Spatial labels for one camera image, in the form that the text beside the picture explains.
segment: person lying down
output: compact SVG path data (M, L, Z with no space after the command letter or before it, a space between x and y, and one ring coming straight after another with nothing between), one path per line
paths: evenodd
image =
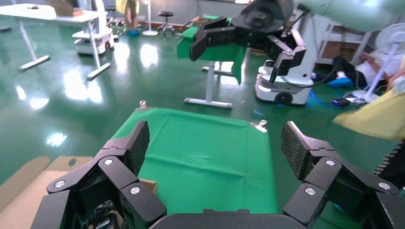
M326 74L312 73L313 81L322 81L328 83L331 87L366 87L371 85L380 71L385 59L388 55L374 51L370 54L363 52L360 56L362 63L358 66L352 65L349 61L341 56L333 59L333 68L335 70L329 77ZM390 77L400 71L402 55L395 55L389 62L384 71L379 85L387 85Z

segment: yellow cloth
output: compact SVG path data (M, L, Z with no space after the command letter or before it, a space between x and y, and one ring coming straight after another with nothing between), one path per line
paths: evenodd
M127 6L127 2L129 0L116 0L115 1L115 7L116 11L119 12L120 14L125 14L125 7ZM136 0L137 3L137 14L139 13L139 2Z
M405 57L402 60L402 68L405 68ZM390 90L358 111L338 115L333 122L361 134L403 140L405 93L396 94Z

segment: silver screw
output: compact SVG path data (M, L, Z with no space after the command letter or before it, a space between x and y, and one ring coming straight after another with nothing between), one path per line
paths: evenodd
M267 120L260 120L260 123L258 126L265 127L266 124L267 124Z
M111 160L111 159L107 159L104 161L104 165L107 165L107 166L111 163L113 163L113 160Z
M66 182L64 180L60 180L58 182L55 183L55 187L62 187Z
M141 101L139 102L139 106L140 106L140 108L145 109L145 108L146 108L146 101L145 101L145 100L141 100Z
M335 163L333 161L326 161L326 164L330 165L330 166L334 166Z
M383 182L379 183L378 186L382 187L385 190L389 190L391 188L388 184Z
M310 194L311 196L313 196L313 195L316 194L316 191L313 190L313 189L311 189L310 187L306 188L306 189L305 189L305 192L308 193L308 194Z
M133 187L131 188L131 190L129 191L132 195L137 194L140 191L139 187Z

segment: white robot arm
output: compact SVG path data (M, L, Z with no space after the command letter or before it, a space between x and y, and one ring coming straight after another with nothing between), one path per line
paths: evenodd
M358 31L379 31L405 13L404 0L298 0L315 14Z

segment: green table cover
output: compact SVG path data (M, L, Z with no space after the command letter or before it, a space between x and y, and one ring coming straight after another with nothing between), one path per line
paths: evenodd
M267 133L241 120L153 108L135 111L113 138L140 120L148 121L150 144L139 177L157 181L168 214L277 213Z
M204 16L204 18L215 19L217 16ZM196 26L191 26L183 33L183 39L177 45L177 58L189 59L190 47L193 43L193 36L197 32ZM237 44L229 44L223 46L210 47L199 58L199 60L206 61L222 61L222 62L234 62L232 66L232 73L237 79L239 84L241 83L242 75L242 63L245 58L246 48Z

